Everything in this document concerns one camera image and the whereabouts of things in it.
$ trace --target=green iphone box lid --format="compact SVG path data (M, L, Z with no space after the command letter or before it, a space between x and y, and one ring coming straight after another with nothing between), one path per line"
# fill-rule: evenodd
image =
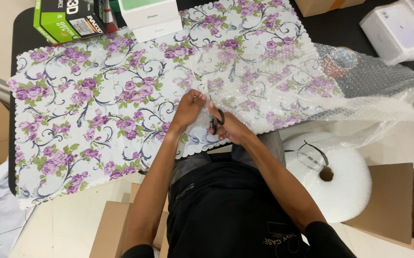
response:
M139 8L145 5L159 3L164 0L119 0L119 1L122 3L124 11L129 11L129 10Z

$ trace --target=tiled floor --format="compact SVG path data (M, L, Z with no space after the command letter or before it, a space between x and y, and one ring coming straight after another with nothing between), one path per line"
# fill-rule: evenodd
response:
M283 141L307 132L350 135L373 122L313 121L280 131ZM401 128L376 143L359 149L368 165L414 163L414 124ZM106 201L127 202L132 182L143 176L131 174L35 208L11 253L11 258L87 258L94 242ZM359 258L413 257L414 251L345 226L331 224Z

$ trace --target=bubble wrap roll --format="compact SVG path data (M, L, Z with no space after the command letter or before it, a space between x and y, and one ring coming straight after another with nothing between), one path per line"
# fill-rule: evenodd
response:
M366 207L371 196L371 175L360 153L355 149L335 149L324 151L323 156L315 148L317 141L335 137L331 133L309 133L284 143L287 169L301 182L314 199L329 223L350 220L358 216ZM320 178L320 172L332 170L331 181Z

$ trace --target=floral tablecloth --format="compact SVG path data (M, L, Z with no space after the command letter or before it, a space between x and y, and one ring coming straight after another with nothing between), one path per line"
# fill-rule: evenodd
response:
M150 167L181 96L202 81L191 68L203 50L219 51L217 71L233 76L237 61L253 62L247 53L304 49L304 44L313 48L288 0L221 0L181 16L183 31L152 41L138 43L124 28L17 57L18 73L8 85L16 98L15 173L21 208ZM287 76L290 70L281 73ZM283 78L273 76L269 82L275 85ZM240 77L247 91L247 78ZM221 88L224 80L209 84ZM329 87L336 94L335 85L327 86L323 78L309 84L305 91L328 97L320 89ZM276 89L295 87L288 80ZM232 105L235 98L221 102L242 111L258 110L250 98L240 107ZM286 115L260 112L265 119L258 131L304 119L297 106L282 109L289 110ZM224 143L205 127L192 126L180 139L177 158Z

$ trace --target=black table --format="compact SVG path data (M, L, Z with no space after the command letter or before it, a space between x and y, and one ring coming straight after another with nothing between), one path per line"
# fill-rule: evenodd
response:
M210 0L177 0L179 10L189 9L197 5L209 3ZM395 2L395 0L368 0L364 4L352 7L333 10L324 14L311 17L302 17L294 0L290 0L291 5L295 8L298 17L309 34L313 42L327 44L332 46L346 46L352 50L369 56L377 57L368 38L361 29L359 22L376 6L386 5ZM20 53L33 50L35 48L47 46L44 38L33 27L34 8L29 8L21 12L14 20L13 38L12 38L12 60L11 76L16 74L17 64L16 56ZM118 26L125 26L125 22L120 13L116 14ZM401 63L414 70L413 62ZM9 135L9 171L15 170L15 102L11 95L10 102L10 135ZM9 187L13 194L15 191L15 173L9 173Z

